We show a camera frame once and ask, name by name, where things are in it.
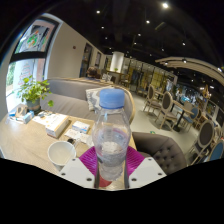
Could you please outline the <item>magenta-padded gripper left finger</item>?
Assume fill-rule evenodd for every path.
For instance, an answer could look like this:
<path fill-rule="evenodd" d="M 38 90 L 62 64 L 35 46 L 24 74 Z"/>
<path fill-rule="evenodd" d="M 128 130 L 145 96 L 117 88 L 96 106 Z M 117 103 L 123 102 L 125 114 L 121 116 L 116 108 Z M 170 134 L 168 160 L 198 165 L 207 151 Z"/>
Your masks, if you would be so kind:
<path fill-rule="evenodd" d="M 84 188 L 93 188 L 98 173 L 95 148 L 89 148 L 79 158 L 71 159 L 59 176 Z"/>

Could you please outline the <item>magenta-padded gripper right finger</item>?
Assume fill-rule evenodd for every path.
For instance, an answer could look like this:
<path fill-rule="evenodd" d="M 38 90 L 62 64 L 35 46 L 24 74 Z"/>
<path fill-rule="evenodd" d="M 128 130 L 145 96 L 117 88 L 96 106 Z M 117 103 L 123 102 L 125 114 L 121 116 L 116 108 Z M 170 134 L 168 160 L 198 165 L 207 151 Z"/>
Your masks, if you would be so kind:
<path fill-rule="evenodd" d="M 132 147 L 128 147 L 125 165 L 126 188 L 140 188 L 165 176 L 165 172 L 151 156 L 144 157 Z"/>

